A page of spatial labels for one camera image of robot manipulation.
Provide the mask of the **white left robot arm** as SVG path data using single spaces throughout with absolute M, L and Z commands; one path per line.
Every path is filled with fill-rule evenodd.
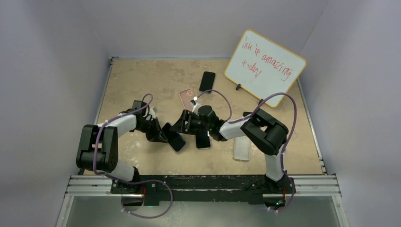
M 128 132 L 140 131 L 150 142 L 168 142 L 155 112 L 148 106 L 144 101 L 135 100 L 131 109 L 113 119 L 98 125 L 85 125 L 78 145 L 77 167 L 121 181 L 128 193 L 138 192 L 141 187 L 139 171 L 119 159 L 118 138 Z

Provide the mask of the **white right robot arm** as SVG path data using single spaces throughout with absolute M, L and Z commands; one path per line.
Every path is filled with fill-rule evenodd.
M 253 112 L 244 112 L 241 119 L 230 122 L 219 119 L 211 106 L 204 105 L 196 112 L 183 110 L 171 130 L 190 135 L 205 132 L 216 141 L 246 136 L 264 154 L 266 188 L 270 192 L 278 192 L 283 188 L 285 171 L 281 153 L 289 130 L 263 109 L 256 108 Z

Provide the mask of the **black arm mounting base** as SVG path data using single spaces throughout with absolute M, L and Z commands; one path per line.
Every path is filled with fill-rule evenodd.
M 146 206 L 161 201 L 246 202 L 280 210 L 296 192 L 293 178 L 273 181 L 265 175 L 140 175 L 130 183 L 113 180 L 112 194 L 137 195 Z

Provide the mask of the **black phone with white reflection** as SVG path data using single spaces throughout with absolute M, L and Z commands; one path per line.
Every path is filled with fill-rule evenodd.
M 211 140 L 208 131 L 198 131 L 195 133 L 196 149 L 210 149 Z

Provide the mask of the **frosted clear phone case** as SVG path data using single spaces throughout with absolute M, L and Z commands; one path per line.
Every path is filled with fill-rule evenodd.
M 233 158 L 239 161 L 249 161 L 250 140 L 246 136 L 235 138 Z

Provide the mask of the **yellow framed whiteboard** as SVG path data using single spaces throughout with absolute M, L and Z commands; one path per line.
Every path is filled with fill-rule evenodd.
M 305 58 L 248 29 L 224 75 L 258 99 L 275 94 L 266 104 L 277 107 L 306 65 Z

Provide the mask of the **pink phone case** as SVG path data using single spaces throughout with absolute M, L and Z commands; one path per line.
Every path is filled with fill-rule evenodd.
M 184 106 L 184 109 L 192 112 L 193 105 L 191 101 L 195 97 L 194 92 L 191 89 L 186 89 L 179 92 L 179 97 Z

